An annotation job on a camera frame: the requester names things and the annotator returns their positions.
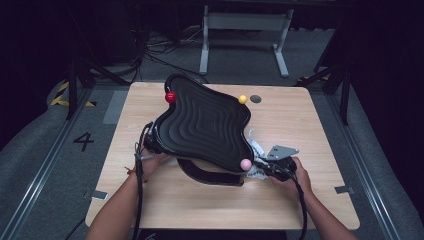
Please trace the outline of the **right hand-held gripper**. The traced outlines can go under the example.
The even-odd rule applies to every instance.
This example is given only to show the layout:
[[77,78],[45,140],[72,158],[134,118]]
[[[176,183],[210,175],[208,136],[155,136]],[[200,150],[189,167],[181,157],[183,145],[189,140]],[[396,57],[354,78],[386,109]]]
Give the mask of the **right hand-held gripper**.
[[299,152],[298,149],[274,145],[265,157],[258,157],[254,165],[261,169],[266,176],[273,176],[279,181],[287,181],[293,177],[297,166],[292,156]]

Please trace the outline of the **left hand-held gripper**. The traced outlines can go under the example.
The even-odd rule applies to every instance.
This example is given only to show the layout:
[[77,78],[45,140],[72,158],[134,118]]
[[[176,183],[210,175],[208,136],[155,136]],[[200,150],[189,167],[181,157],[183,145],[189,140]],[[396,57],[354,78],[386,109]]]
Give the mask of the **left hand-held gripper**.
[[145,125],[145,128],[143,130],[143,146],[151,153],[160,154],[161,148],[153,134],[153,126],[153,122],[150,122]]

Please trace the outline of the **white grey patterned cloth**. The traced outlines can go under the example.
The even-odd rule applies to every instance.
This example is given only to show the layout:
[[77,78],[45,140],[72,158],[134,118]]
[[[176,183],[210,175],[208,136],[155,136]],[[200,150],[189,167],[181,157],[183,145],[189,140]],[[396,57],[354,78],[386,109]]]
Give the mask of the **white grey patterned cloth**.
[[254,153],[254,161],[252,163],[251,169],[247,172],[246,177],[251,179],[260,179],[265,180],[268,176],[265,172],[256,166],[256,163],[263,163],[263,158],[265,157],[265,151],[260,146],[260,144],[254,139],[254,130],[250,129],[248,132],[247,141]]

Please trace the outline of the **person's left hand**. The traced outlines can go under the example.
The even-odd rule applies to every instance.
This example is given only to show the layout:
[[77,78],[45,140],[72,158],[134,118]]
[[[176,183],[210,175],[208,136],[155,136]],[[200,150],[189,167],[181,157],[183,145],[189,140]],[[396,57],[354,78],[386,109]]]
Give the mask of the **person's left hand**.
[[148,178],[156,171],[160,164],[169,158],[165,153],[155,154],[146,149],[141,153],[143,157],[142,163],[142,180],[144,183],[148,181]]

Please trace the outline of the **person's right hand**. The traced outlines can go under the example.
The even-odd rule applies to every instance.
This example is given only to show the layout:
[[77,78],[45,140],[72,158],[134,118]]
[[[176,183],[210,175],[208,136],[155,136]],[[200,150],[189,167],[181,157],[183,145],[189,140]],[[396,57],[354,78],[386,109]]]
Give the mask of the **person's right hand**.
[[270,182],[275,185],[277,188],[282,189],[288,196],[290,196],[294,200],[299,200],[299,191],[297,189],[297,185],[301,187],[303,191],[303,196],[305,199],[309,199],[314,195],[311,188],[311,181],[308,175],[308,172],[302,166],[302,163],[297,157],[293,157],[293,161],[296,164],[295,176],[297,182],[293,182],[292,180],[287,181],[279,181],[275,177],[269,177]]

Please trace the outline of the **black tripod stand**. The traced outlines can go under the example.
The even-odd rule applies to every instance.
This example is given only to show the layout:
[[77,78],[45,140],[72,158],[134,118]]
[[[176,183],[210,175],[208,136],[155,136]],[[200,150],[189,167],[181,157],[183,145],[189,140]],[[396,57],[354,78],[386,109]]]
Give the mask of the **black tripod stand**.
[[125,81],[117,74],[112,73],[99,64],[81,57],[73,58],[69,63],[67,76],[69,90],[67,120],[70,120],[73,117],[78,108],[77,82],[80,82],[84,88],[91,89],[94,87],[95,80],[92,70],[95,70],[98,74],[112,80],[119,85],[130,85],[130,82]]
[[318,71],[312,76],[301,77],[297,80],[295,87],[306,87],[318,80],[327,78],[322,91],[327,95],[333,95],[341,88],[339,115],[344,125],[348,124],[348,101],[350,94],[351,75],[345,65],[336,65]]

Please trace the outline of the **person's dark clothing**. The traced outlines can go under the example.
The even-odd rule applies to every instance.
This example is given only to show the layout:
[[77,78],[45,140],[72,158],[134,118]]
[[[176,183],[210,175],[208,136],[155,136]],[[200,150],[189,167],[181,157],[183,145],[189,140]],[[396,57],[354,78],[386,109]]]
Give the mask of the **person's dark clothing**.
[[287,240],[285,231],[145,229],[137,240]]

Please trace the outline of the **yellow black floor tape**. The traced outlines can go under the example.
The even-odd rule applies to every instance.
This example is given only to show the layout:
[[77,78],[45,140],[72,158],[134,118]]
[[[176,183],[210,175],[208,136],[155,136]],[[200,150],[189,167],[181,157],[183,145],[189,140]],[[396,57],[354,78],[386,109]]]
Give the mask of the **yellow black floor tape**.
[[68,107],[70,105],[68,100],[62,99],[62,97],[63,97],[65,91],[68,89],[68,87],[69,87],[69,83],[67,81],[64,81],[61,84],[61,86],[59,87],[55,97],[53,98],[53,100],[50,103],[51,106],[60,105],[60,106]]

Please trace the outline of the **metal floor rail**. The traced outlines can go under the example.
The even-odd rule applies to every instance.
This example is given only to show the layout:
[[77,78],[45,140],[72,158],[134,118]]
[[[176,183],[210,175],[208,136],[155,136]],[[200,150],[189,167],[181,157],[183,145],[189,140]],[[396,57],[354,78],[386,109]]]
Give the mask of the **metal floor rail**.
[[38,168],[36,175],[28,185],[28,188],[17,206],[14,214],[4,228],[0,235],[0,240],[15,240],[19,231],[24,225],[29,213],[31,212],[35,202],[37,201],[40,193],[42,192],[56,162],[58,155],[62,151],[65,140],[67,139],[76,119],[79,117],[80,112],[88,101],[92,89],[82,89],[81,95],[77,98],[76,108],[72,117],[66,120],[58,136],[55,138],[51,148],[49,149],[46,157],[44,158],[41,166]]
[[376,184],[367,169],[366,163],[356,141],[352,135],[350,128],[344,124],[339,115],[339,107],[336,98],[333,95],[326,95],[325,99],[331,109],[333,116],[336,118],[337,126],[341,132],[353,158],[353,165],[360,179],[361,185],[365,191],[367,199],[371,205],[373,213],[382,229],[382,232],[387,240],[400,240],[400,235],[394,222],[387,211],[386,205],[381,197]]

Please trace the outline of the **grey metal desk frame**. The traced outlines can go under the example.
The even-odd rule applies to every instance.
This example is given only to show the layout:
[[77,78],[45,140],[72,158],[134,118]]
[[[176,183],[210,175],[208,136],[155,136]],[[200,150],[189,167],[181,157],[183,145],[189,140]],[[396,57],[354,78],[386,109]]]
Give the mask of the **grey metal desk frame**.
[[202,19],[203,43],[201,49],[199,73],[208,73],[209,31],[218,30],[249,30],[249,31],[279,31],[278,43],[272,45],[280,75],[289,76],[289,71],[282,53],[283,46],[293,18],[293,9],[284,14],[250,14],[250,13],[220,13],[211,12],[209,6],[204,7]]

